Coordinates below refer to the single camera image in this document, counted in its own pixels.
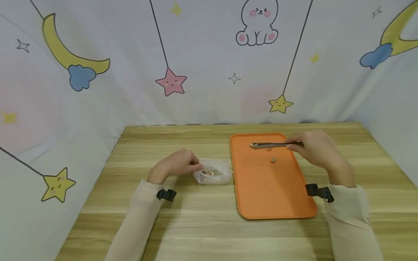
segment metal tweezers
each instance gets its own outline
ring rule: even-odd
[[[277,148],[277,147],[286,147],[287,145],[295,144],[304,147],[302,142],[255,142],[251,143],[250,147],[252,149],[258,150],[258,149],[270,149],[270,148]]]

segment smiling star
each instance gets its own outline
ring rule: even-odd
[[[45,175],[43,177],[43,180],[48,186],[48,189],[43,195],[41,201],[46,201],[51,198],[58,198],[59,201],[64,203],[67,189],[76,184],[74,180],[71,180],[67,177],[67,174],[67,168],[64,168],[57,176]]]
[[[293,102],[288,102],[285,100],[285,96],[280,96],[277,100],[268,101],[271,105],[270,112],[280,111],[281,113],[286,113],[286,108],[293,105]]]
[[[167,68],[166,76],[162,79],[156,80],[155,82],[164,87],[166,96],[168,96],[173,92],[184,94],[182,84],[186,79],[186,76],[176,76],[169,68]]]

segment black wrist strap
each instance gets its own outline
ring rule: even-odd
[[[165,189],[162,189],[162,190],[158,191],[157,198],[159,200],[165,199],[167,201],[173,202],[173,200],[174,200],[174,198],[175,198],[176,195],[177,195],[177,192],[174,191],[174,190],[165,190]]]
[[[334,197],[331,194],[331,191],[328,187],[318,188],[317,184],[307,184],[305,185],[306,192],[311,197],[320,197],[325,199],[326,202],[331,203],[334,201]]]

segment blue cloud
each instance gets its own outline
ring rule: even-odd
[[[70,73],[70,85],[75,91],[88,89],[90,82],[96,78],[96,72],[93,69],[81,65],[70,65],[68,72]]]
[[[363,55],[360,64],[363,67],[376,68],[380,63],[384,62],[392,54],[393,48],[391,43],[379,46],[374,52]]]

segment clear plastic bag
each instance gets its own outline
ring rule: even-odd
[[[205,166],[202,171],[195,171],[194,178],[199,184],[227,184],[232,177],[229,161],[199,159],[199,162]]]

